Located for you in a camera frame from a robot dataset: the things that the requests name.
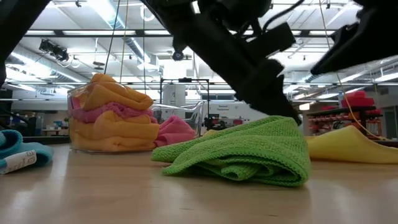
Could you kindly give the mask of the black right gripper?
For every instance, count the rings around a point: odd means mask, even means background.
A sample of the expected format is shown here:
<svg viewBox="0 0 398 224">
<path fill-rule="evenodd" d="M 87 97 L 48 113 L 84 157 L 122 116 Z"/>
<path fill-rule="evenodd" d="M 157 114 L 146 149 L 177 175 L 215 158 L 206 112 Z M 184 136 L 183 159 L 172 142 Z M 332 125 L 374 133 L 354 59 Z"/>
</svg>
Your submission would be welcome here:
<svg viewBox="0 0 398 224">
<path fill-rule="evenodd" d="M 397 0 L 357 1 L 363 8 L 357 22 L 345 25 L 333 34 L 335 44 L 310 70 L 313 75 L 335 72 L 362 63 L 397 54 Z"/>
</svg>

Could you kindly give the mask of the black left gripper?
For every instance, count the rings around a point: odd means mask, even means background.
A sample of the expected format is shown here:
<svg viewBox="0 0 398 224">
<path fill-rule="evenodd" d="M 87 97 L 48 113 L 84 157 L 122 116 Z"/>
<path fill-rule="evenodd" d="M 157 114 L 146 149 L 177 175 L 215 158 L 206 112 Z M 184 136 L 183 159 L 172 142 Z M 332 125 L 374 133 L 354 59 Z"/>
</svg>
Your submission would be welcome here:
<svg viewBox="0 0 398 224">
<path fill-rule="evenodd" d="M 256 0 L 146 0 L 144 5 L 173 37 L 181 52 L 191 48 L 235 92 L 239 101 L 267 115 L 293 118 L 299 114 L 283 92 L 284 67 L 271 55 L 283 50 L 283 25 L 264 25 L 261 18 L 270 1 Z"/>
</svg>

